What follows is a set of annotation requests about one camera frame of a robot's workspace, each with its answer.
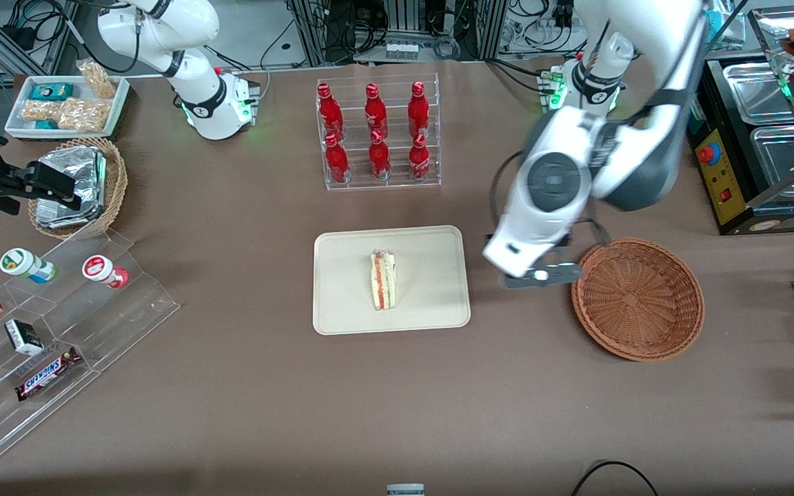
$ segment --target sandwich half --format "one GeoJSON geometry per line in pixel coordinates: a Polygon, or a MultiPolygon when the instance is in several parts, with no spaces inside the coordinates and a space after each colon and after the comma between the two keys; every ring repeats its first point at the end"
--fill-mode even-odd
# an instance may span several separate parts
{"type": "Polygon", "coordinates": [[[397,305],[397,273],[394,271],[394,253],[388,250],[373,250],[372,301],[376,310],[388,310],[397,305]]]}

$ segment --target snickers bar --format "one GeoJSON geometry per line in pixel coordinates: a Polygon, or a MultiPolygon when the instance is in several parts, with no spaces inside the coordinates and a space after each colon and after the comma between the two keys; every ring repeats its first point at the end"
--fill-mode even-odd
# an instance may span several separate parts
{"type": "Polygon", "coordinates": [[[41,369],[38,373],[29,378],[22,386],[15,387],[14,390],[17,392],[18,401],[22,402],[26,398],[34,395],[40,389],[50,384],[54,379],[63,375],[66,369],[70,368],[72,365],[78,364],[81,359],[79,353],[75,351],[75,348],[69,348],[69,351],[57,357],[56,360],[48,364],[47,367],[41,369]]]}
{"type": "Polygon", "coordinates": [[[41,344],[39,335],[35,333],[35,329],[30,324],[12,318],[6,322],[6,331],[8,331],[8,339],[12,342],[14,351],[18,353],[32,357],[32,355],[45,349],[45,346],[41,344]]]}

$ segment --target white tray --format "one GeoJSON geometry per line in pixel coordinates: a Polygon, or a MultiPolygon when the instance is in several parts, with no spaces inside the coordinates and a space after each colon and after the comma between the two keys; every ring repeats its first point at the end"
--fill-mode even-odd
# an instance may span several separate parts
{"type": "Polygon", "coordinates": [[[328,232],[314,242],[314,330],[321,335],[462,327],[470,320],[461,231],[454,226],[328,232]],[[394,252],[397,307],[376,311],[369,254],[394,252]]]}
{"type": "Polygon", "coordinates": [[[72,139],[72,138],[106,138],[111,136],[119,123],[124,101],[130,91],[130,83],[123,76],[110,76],[112,84],[116,85],[116,95],[112,98],[112,110],[106,119],[106,125],[101,132],[76,131],[72,129],[36,129],[35,122],[28,122],[20,118],[23,104],[29,99],[32,87],[50,83],[72,83],[72,96],[81,100],[96,100],[84,76],[29,76],[20,87],[20,93],[10,111],[6,122],[6,132],[14,138],[24,139],[72,139]]]}

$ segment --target beige tray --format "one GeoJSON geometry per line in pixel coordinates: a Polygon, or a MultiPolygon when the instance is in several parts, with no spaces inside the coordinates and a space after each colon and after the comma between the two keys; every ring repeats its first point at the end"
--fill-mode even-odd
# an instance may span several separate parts
{"type": "Polygon", "coordinates": [[[461,231],[453,226],[328,232],[314,242],[314,330],[321,335],[462,327],[470,320],[461,231]],[[397,307],[376,311],[369,254],[394,252],[397,307]]]}

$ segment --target brown wicker basket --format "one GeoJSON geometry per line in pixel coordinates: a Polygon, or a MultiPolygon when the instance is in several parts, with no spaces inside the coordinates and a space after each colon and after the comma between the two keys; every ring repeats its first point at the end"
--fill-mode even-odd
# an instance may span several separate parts
{"type": "Polygon", "coordinates": [[[122,201],[124,200],[124,192],[127,189],[127,170],[124,167],[124,160],[119,153],[116,145],[106,138],[76,138],[70,139],[64,144],[57,147],[57,150],[64,148],[78,147],[79,145],[88,145],[88,147],[98,147],[106,156],[106,210],[101,214],[97,220],[88,224],[88,226],[70,226],[68,228],[45,229],[38,224],[35,220],[35,208],[38,202],[29,200],[29,208],[26,210],[29,213],[29,222],[32,223],[35,229],[42,234],[52,236],[53,238],[66,239],[72,236],[76,231],[85,227],[82,231],[83,235],[96,236],[104,232],[119,215],[122,201]]]}
{"type": "Polygon", "coordinates": [[[691,270],[654,242],[621,238],[580,261],[571,285],[580,324],[605,349],[638,362],[686,351],[703,327],[703,293],[691,270]]]}

